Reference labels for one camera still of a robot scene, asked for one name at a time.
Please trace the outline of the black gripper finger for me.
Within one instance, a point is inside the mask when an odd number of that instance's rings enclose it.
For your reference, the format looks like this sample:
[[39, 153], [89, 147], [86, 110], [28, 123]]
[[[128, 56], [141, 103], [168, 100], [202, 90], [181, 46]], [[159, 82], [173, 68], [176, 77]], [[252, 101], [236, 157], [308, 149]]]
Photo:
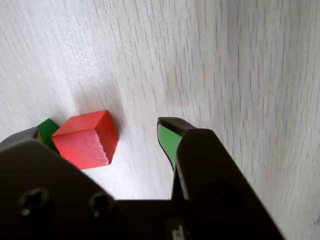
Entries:
[[35, 127], [0, 144], [3, 240], [113, 240], [113, 199], [38, 140]]

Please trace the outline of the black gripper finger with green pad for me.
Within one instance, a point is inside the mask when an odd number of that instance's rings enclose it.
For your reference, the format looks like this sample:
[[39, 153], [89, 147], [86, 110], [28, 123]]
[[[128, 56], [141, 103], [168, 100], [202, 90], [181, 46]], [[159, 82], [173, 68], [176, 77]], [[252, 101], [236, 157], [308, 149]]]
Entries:
[[192, 205], [201, 240], [281, 240], [283, 235], [217, 135], [178, 117], [159, 117], [158, 142]]

